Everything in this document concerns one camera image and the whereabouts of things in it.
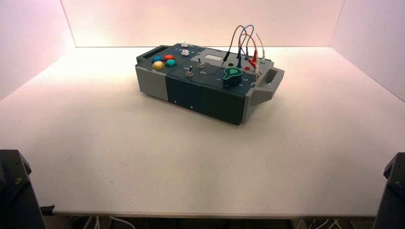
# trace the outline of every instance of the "screw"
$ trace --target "screw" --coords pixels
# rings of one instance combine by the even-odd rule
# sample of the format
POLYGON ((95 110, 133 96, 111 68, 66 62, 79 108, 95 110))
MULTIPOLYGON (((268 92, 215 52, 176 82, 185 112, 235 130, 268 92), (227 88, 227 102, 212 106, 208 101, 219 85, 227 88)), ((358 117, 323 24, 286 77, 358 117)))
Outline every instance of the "screw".
POLYGON ((397 180, 394 184, 395 184, 399 189, 404 189, 404 185, 402 185, 402 183, 401 183, 399 180, 397 180))
POLYGON ((19 184, 21 184, 21 182, 22 182, 22 178, 17 178, 17 179, 15 179, 14 184, 19 185, 19 184))

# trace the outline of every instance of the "red button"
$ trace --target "red button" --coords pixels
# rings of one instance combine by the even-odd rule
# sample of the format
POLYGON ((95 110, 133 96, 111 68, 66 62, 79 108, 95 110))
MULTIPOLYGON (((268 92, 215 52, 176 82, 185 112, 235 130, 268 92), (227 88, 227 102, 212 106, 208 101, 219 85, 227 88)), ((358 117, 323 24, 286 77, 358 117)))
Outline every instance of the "red button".
POLYGON ((164 58, 166 61, 167 60, 174 60, 174 56, 173 55, 165 55, 165 58, 164 58))

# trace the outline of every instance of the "cable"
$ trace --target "cable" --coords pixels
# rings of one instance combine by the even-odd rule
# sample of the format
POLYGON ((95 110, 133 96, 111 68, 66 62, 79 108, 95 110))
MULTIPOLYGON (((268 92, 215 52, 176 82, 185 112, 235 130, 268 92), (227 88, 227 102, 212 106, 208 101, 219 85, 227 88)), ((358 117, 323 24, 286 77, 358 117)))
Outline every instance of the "cable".
MULTIPOLYGON (((249 37, 251 37, 249 34, 247 34, 247 33, 244 33, 244 34, 242 34, 241 36, 239 36, 239 43, 240 43, 240 39, 241 39, 241 37, 242 36, 249 36, 249 37)), ((253 56, 253 59, 255 59, 255 56, 257 55, 257 47, 256 47, 256 41, 252 38, 252 40, 253 40, 253 44, 255 44, 255 54, 254 54, 254 56, 253 56)), ((249 57, 247 56, 247 54, 245 53, 245 51, 243 51, 243 49, 242 49, 242 52, 243 52, 243 54, 245 55, 245 57, 247 58, 247 61, 255 68, 255 70, 256 70, 256 64, 254 63, 254 61, 252 61, 252 60, 250 60, 249 59, 249 57)))
POLYGON ((321 229, 323 226, 325 226, 329 222, 329 219, 327 219, 324 223, 322 223, 319 227, 315 229, 321 229))
POLYGON ((353 227, 353 229, 357 229, 356 225, 353 222, 351 222, 351 221, 349 221, 349 222, 350 222, 350 225, 353 227))
MULTIPOLYGON (((247 29, 248 27, 252 27, 252 31, 250 32, 250 36, 253 36, 253 32, 255 31, 255 27, 254 27, 252 24, 246 25, 246 26, 244 27, 244 30, 241 31, 240 35, 243 33, 243 31, 245 31, 245 33, 247 33, 247 30, 246 30, 246 29, 247 29)), ((248 53, 248 51, 247 51, 247 46, 248 46, 249 41, 250 41, 251 39, 252 39, 251 37, 249 37, 249 39, 247 39, 247 42, 246 42, 246 53, 248 53)))
POLYGON ((260 37, 259 37, 259 35, 257 34, 257 32, 255 32, 255 34, 256 34, 257 38, 259 39, 260 44, 262 45, 262 50, 263 50, 263 57, 262 57, 262 59, 264 60, 264 59, 265 59, 265 48, 264 48, 264 46, 263 46, 262 39, 260 39, 260 37))
POLYGON ((302 222, 302 219, 299 220, 299 222, 298 222, 297 226, 295 227, 295 229, 298 229, 298 227, 300 226, 301 222, 302 222))
POLYGON ((333 225, 335 225, 335 224, 336 224, 336 226, 338 226, 339 229, 342 229, 341 226, 338 223, 338 219, 334 219, 333 223, 331 224, 331 226, 328 229, 331 229, 333 227, 333 225))
POLYGON ((234 31, 234 34, 232 35, 232 39, 231 39, 231 44, 229 45, 229 49, 225 54, 224 60, 222 62, 221 65, 223 65, 225 63, 225 61, 228 59, 229 53, 231 52, 231 47, 232 47, 232 43, 234 42, 234 37, 235 37, 235 33, 238 30, 239 27, 242 27, 242 29, 246 32, 245 28, 242 25, 238 25, 234 31))
POLYGON ((94 225, 94 229, 100 229, 100 222, 98 221, 98 216, 96 216, 96 224, 94 225))
POLYGON ((128 222, 128 221, 125 221, 125 220, 123 220, 123 219, 118 219, 118 218, 115 218, 115 217, 112 217, 112 216, 110 216, 110 218, 113 219, 113 220, 116 220, 116 221, 120 221, 120 222, 126 223, 126 224, 130 225, 133 229, 135 229, 135 226, 132 225, 132 224, 131 224, 130 222, 128 222))
POLYGON ((86 229, 90 225, 92 219, 93 219, 93 217, 89 216, 89 219, 88 219, 87 223, 85 224, 85 226, 83 227, 83 229, 86 229))
POLYGON ((336 226, 338 226, 339 229, 342 229, 341 226, 338 223, 338 219, 334 219, 333 221, 336 223, 336 226))
POLYGON ((309 225, 309 228, 308 228, 308 229, 311 229, 311 228, 312 228, 312 225, 315 223, 315 221, 316 221, 316 219, 314 219, 314 220, 312 221, 312 223, 309 225))
MULTIPOLYGON (((243 45, 243 42, 240 43, 240 39, 241 39, 242 36, 245 36, 245 37, 248 36, 248 37, 252 38, 252 36, 250 36, 250 35, 247 34, 247 33, 241 34, 241 35, 239 36, 239 46, 242 46, 242 45, 243 45)), ((255 45, 255 50, 257 50, 256 41, 255 41, 253 38, 252 38, 252 40, 253 40, 253 44, 255 45)))

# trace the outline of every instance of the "carrying handle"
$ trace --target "carrying handle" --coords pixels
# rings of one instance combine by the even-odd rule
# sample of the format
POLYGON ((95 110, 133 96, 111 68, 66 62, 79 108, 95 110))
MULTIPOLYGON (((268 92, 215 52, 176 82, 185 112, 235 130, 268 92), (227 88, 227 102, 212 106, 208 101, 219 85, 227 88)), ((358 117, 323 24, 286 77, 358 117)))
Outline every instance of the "carrying handle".
POLYGON ((161 45, 161 46, 158 46, 158 47, 156 47, 156 48, 150 50, 150 51, 147 52, 147 53, 142 54, 141 56, 137 56, 137 65, 138 65, 139 63, 141 63, 142 61, 148 60, 149 57, 154 56, 154 55, 156 55, 156 54, 158 54, 158 53, 160 53, 160 52, 166 50, 166 49, 169 48, 169 47, 171 47, 171 46, 168 46, 168 45, 161 45))
POLYGON ((283 76, 283 70, 274 68, 269 69, 266 75, 260 77, 256 82, 257 87, 255 87, 255 90, 252 93, 251 105, 255 106, 272 99, 283 79, 283 76))

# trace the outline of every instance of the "blue button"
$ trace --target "blue button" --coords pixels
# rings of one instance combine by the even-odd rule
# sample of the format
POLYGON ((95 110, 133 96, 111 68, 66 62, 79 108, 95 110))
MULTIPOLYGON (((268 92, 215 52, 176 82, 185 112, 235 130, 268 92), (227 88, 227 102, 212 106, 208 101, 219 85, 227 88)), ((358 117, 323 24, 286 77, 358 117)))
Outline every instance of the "blue button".
POLYGON ((175 60, 167 60, 166 61, 166 66, 168 67, 173 67, 176 65, 176 61, 175 60))
POLYGON ((155 61, 161 61, 162 58, 160 56, 154 56, 152 59, 152 63, 154 63, 155 61))

